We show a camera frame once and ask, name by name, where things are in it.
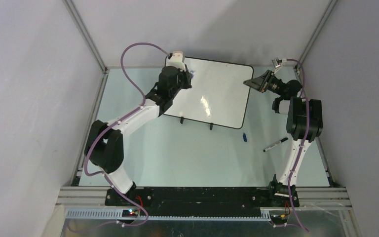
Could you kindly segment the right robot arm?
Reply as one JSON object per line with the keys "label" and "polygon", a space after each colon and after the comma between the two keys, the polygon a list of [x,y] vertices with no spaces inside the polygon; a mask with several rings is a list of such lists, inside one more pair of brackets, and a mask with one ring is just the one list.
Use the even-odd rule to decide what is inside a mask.
{"label": "right robot arm", "polygon": [[303,86],[297,80],[283,82],[271,70],[261,76],[244,81],[244,85],[258,92],[271,91],[278,95],[273,101],[275,113],[286,115],[286,132],[290,142],[284,165],[269,183],[267,200],[281,206],[296,192],[297,176],[304,156],[323,130],[322,102],[299,96]]}

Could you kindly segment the white whiteboard black frame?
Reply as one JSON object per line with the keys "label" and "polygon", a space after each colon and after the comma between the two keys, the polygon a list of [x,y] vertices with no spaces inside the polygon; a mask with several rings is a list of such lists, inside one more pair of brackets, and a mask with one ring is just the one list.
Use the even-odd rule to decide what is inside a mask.
{"label": "white whiteboard black frame", "polygon": [[240,129],[245,120],[252,79],[250,65],[187,57],[192,74],[190,89],[181,90],[166,115]]}

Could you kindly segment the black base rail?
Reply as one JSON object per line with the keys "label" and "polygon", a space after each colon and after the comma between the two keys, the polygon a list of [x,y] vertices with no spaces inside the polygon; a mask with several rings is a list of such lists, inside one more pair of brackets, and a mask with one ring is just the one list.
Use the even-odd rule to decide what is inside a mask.
{"label": "black base rail", "polygon": [[261,215],[261,208],[290,205],[289,199],[271,199],[264,187],[136,187],[126,197],[110,188],[105,205],[131,206],[132,201],[150,216],[253,217]]}

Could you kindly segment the black marker pen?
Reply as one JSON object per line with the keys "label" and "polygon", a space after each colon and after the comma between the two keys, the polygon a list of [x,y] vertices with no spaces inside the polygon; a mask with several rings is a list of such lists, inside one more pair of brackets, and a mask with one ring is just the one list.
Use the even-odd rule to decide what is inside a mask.
{"label": "black marker pen", "polygon": [[263,152],[265,153],[265,152],[267,152],[267,151],[269,151],[269,150],[271,150],[271,149],[279,146],[280,144],[284,143],[287,140],[289,140],[288,137],[284,137],[284,138],[282,138],[282,139],[280,139],[280,140],[272,143],[271,145],[267,146],[266,148],[264,148]]}

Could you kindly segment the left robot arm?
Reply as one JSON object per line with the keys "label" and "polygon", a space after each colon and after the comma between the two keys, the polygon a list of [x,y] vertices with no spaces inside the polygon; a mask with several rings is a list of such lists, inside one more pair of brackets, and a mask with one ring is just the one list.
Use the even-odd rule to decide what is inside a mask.
{"label": "left robot arm", "polygon": [[136,192],[134,182],[128,176],[124,162],[124,139],[149,121],[163,115],[173,104],[174,98],[183,89],[190,89],[192,74],[186,64],[165,66],[158,82],[144,96],[142,105],[126,115],[108,122],[96,120],[92,123],[86,141],[83,171],[93,176],[87,169],[91,162],[99,168],[113,189],[118,191],[117,199],[123,205],[132,205]]}

